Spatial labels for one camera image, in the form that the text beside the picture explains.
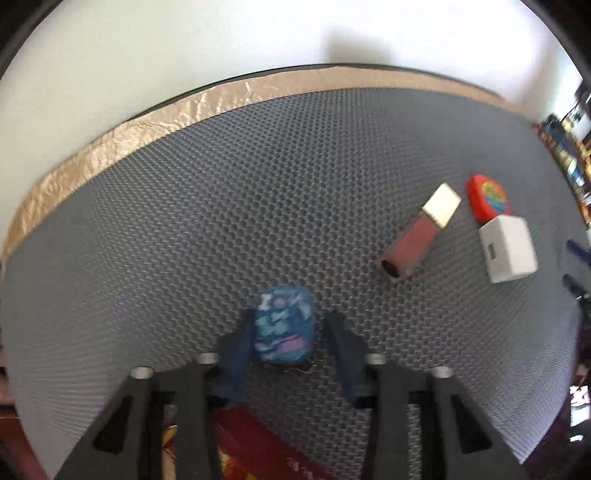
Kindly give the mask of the white wall charger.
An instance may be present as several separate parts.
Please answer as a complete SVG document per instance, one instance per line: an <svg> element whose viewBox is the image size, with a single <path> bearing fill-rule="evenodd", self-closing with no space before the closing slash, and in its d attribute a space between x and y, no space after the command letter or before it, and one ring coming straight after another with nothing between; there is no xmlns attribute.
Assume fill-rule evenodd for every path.
<svg viewBox="0 0 591 480"><path fill-rule="evenodd" d="M493 284L518 280L537 272L537 255L524 218L498 215L479 229L479 237Z"/></svg>

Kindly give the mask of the red gold toffee tin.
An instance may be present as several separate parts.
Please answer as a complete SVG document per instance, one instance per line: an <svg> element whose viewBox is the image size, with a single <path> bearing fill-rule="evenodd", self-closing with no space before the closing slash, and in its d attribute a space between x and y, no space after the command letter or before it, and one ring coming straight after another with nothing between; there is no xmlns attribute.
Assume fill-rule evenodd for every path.
<svg viewBox="0 0 591 480"><path fill-rule="evenodd" d="M163 479L331 479L242 408L179 406L162 434Z"/></svg>

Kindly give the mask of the pink lip gloss gold cap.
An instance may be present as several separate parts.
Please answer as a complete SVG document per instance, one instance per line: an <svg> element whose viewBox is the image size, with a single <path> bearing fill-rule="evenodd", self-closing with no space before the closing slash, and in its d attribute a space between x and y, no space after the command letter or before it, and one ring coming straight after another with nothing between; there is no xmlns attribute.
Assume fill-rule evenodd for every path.
<svg viewBox="0 0 591 480"><path fill-rule="evenodd" d="M393 281L410 277L461 202L459 194L448 183L442 183L394 243L379 255L377 265Z"/></svg>

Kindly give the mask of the grey honeycomb table mat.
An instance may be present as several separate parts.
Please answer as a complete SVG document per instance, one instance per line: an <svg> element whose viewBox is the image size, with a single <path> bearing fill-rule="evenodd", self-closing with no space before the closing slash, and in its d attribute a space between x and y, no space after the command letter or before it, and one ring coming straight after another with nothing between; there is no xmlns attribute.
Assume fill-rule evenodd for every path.
<svg viewBox="0 0 591 480"><path fill-rule="evenodd" d="M463 202L413 274L376 265L442 184L483 174L529 226L537 272L489 281ZM370 347L451 367L519 459L568 393L579 309L562 285L587 266L585 227L530 124L468 99L335 90L249 105L127 155L69 196L10 255L1 325L33 450L58 472L138 365L213 347L263 289L300 285Z"/></svg>

